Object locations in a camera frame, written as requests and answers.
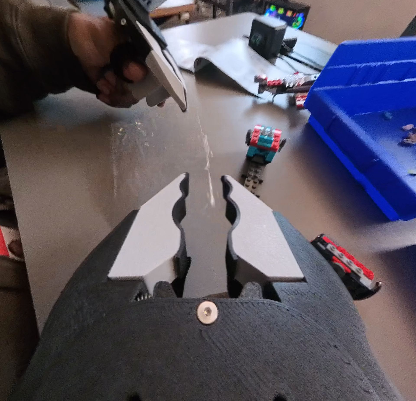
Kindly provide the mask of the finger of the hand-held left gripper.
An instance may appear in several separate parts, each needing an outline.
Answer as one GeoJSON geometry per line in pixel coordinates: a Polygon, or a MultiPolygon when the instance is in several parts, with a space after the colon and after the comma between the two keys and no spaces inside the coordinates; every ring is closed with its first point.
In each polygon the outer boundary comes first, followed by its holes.
{"type": "Polygon", "coordinates": [[[140,35],[150,51],[144,63],[148,69],[143,81],[135,83],[135,99],[145,99],[150,107],[172,98],[182,112],[188,109],[186,86],[175,60],[167,49],[162,49],[154,36],[138,21],[140,35]]]}

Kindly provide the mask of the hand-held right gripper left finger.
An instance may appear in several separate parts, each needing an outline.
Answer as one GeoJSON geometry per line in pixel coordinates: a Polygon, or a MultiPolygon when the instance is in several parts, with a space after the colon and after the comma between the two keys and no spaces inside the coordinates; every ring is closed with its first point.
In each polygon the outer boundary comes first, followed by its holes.
{"type": "Polygon", "coordinates": [[[183,295],[190,268],[181,225],[188,194],[189,173],[182,173],[139,208],[109,280],[140,280],[151,293],[158,282],[168,282],[178,297],[183,295]]]}

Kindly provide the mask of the person's left hand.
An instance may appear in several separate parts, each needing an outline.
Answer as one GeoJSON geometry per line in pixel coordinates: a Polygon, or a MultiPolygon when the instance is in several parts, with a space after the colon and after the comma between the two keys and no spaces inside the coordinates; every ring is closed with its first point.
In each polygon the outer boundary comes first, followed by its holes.
{"type": "Polygon", "coordinates": [[[67,23],[67,36],[72,52],[95,86],[96,98],[115,108],[130,108],[138,103],[128,83],[113,71],[103,72],[110,64],[113,49],[122,42],[116,26],[108,17],[94,17],[73,12],[67,23]]]}

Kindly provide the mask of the black power adapter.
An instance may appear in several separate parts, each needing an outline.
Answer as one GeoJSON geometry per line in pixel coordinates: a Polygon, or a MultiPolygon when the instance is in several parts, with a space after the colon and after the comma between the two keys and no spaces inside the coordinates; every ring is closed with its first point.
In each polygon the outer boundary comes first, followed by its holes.
{"type": "Polygon", "coordinates": [[[275,59],[287,27],[287,23],[279,18],[257,16],[252,21],[248,46],[266,60],[275,59]]]}

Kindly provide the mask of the red white toy brick model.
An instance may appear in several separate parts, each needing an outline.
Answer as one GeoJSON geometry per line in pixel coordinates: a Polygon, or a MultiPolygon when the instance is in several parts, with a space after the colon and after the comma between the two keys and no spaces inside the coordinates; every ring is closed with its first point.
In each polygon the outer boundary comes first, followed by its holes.
{"type": "Polygon", "coordinates": [[[272,97],[272,103],[278,95],[286,94],[289,97],[290,106],[296,107],[297,110],[303,110],[309,91],[320,74],[318,72],[306,75],[302,72],[295,72],[275,80],[268,79],[266,75],[255,75],[254,83],[258,84],[257,94],[267,92],[272,97]]]}

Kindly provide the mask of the red black toy brick model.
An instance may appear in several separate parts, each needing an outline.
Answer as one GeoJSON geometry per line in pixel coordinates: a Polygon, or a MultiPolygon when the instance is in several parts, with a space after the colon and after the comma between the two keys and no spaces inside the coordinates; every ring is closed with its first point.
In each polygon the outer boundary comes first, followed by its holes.
{"type": "Polygon", "coordinates": [[[375,281],[372,270],[324,233],[310,243],[338,274],[354,301],[367,300],[382,289],[382,282],[375,281]]]}

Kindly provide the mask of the blue plastic bin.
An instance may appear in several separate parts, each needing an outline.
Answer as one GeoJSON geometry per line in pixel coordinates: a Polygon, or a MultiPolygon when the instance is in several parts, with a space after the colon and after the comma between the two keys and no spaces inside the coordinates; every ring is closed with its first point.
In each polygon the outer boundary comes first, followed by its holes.
{"type": "Polygon", "coordinates": [[[416,215],[416,39],[338,45],[305,101],[309,124],[391,221],[416,215]]]}

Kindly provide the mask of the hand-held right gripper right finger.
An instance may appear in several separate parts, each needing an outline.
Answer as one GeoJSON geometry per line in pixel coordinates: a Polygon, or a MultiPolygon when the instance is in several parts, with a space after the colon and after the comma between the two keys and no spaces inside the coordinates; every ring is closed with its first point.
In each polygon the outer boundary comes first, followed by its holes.
{"type": "Polygon", "coordinates": [[[305,275],[274,211],[230,175],[221,177],[227,233],[227,292],[240,296],[248,283],[260,286],[260,296],[278,299],[275,283],[303,283],[305,275]]]}

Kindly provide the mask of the person's left forearm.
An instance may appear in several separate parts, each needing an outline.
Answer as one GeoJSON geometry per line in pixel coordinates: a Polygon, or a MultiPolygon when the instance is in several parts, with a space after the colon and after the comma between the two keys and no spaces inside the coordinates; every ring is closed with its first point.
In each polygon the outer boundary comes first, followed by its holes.
{"type": "Polygon", "coordinates": [[[76,87],[96,93],[68,38],[74,9],[0,0],[1,120],[33,110],[34,102],[76,87]]]}

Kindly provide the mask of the grey instruction sheet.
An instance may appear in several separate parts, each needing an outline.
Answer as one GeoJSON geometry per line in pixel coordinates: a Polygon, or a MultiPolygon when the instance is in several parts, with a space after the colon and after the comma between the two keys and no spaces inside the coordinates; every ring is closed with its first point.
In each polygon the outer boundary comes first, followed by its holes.
{"type": "Polygon", "coordinates": [[[257,75],[267,76],[270,80],[282,79],[287,72],[258,55],[248,46],[247,40],[235,38],[225,43],[211,46],[179,39],[170,42],[168,49],[177,65],[184,71],[200,75],[208,71],[218,71],[227,76],[242,90],[260,97],[257,75]]]}

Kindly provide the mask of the wooden board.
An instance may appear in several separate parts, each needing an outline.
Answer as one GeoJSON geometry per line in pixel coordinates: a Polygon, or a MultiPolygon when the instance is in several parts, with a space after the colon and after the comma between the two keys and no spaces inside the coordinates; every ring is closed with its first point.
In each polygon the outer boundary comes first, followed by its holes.
{"type": "Polygon", "coordinates": [[[173,18],[177,18],[179,23],[189,24],[195,7],[195,0],[166,0],[150,13],[150,17],[160,24],[173,18]]]}

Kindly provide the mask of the colourful lit box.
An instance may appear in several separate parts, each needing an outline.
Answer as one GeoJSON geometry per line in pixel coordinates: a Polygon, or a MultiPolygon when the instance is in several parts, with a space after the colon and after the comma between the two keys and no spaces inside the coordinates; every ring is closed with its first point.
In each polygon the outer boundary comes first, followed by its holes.
{"type": "Polygon", "coordinates": [[[268,0],[265,16],[278,18],[293,28],[303,30],[310,12],[310,5],[292,0],[268,0]]]}

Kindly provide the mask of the loose toy bricks in bin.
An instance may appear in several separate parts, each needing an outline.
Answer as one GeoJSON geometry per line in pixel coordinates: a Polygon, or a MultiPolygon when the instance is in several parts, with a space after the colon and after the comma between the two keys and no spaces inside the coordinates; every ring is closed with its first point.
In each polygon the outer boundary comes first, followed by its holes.
{"type": "MultiPolygon", "coordinates": [[[[393,114],[391,112],[383,112],[382,117],[385,120],[392,120],[393,114]]],[[[398,146],[400,147],[406,147],[411,148],[416,144],[416,127],[414,124],[405,124],[400,127],[401,131],[403,132],[403,136],[398,142],[398,146]]],[[[408,175],[415,177],[416,176],[416,170],[415,169],[409,169],[408,175]]]]}

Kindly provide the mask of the teal red toy brick model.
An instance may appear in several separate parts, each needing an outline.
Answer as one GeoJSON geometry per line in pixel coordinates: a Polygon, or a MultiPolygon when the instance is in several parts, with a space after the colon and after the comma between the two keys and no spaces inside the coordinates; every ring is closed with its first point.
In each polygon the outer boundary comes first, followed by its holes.
{"type": "Polygon", "coordinates": [[[247,153],[242,169],[241,182],[243,187],[257,198],[263,185],[263,173],[266,166],[281,152],[287,142],[282,131],[275,127],[261,124],[255,125],[246,133],[247,153]]]}

